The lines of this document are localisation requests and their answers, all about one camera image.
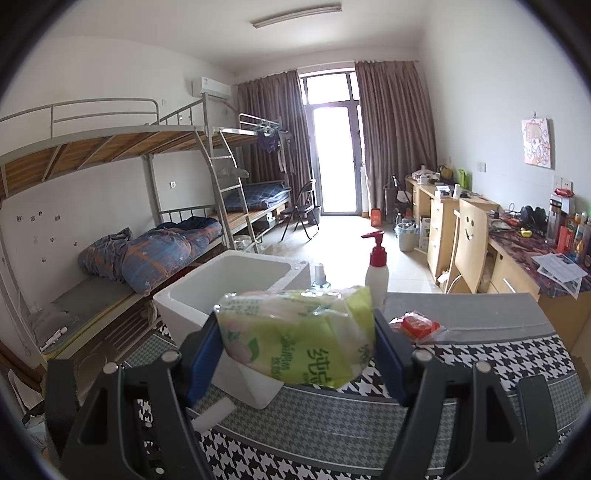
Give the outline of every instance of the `light switch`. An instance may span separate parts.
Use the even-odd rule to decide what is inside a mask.
[[[561,189],[562,188],[562,177],[559,177],[558,175],[554,175],[554,177],[552,178],[552,191],[555,191],[556,189]]]
[[[562,188],[566,189],[566,190],[573,190],[573,182],[571,182],[569,179],[562,179]]]

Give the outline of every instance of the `drawing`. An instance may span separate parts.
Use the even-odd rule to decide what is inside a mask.
[[[521,121],[525,163],[551,168],[550,135],[546,118],[531,118]]]

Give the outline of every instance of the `orange box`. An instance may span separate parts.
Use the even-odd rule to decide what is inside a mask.
[[[369,222],[371,226],[379,227],[382,226],[382,210],[379,208],[372,208],[369,214]]]
[[[566,227],[560,227],[560,234],[558,235],[558,247],[556,251],[559,254],[568,254],[570,249],[573,247],[574,232]]]

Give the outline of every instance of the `styrofoam box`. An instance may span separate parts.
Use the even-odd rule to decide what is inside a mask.
[[[418,247],[423,251],[427,251],[429,247],[429,230],[431,229],[431,219],[427,217],[421,218],[421,228],[419,230]]]
[[[228,250],[180,278],[154,301],[177,345],[200,330],[213,306],[226,293],[262,290],[305,290],[312,284],[310,264],[292,258]],[[254,408],[265,408],[283,382],[230,358],[224,351],[212,383]]]

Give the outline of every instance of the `green bag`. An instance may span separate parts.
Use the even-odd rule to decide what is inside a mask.
[[[367,287],[228,294],[215,312],[228,355],[286,383],[337,388],[374,355]]]
[[[460,187],[462,187],[464,190],[470,190],[470,178],[468,174],[464,170],[459,169],[457,171],[457,176]]]

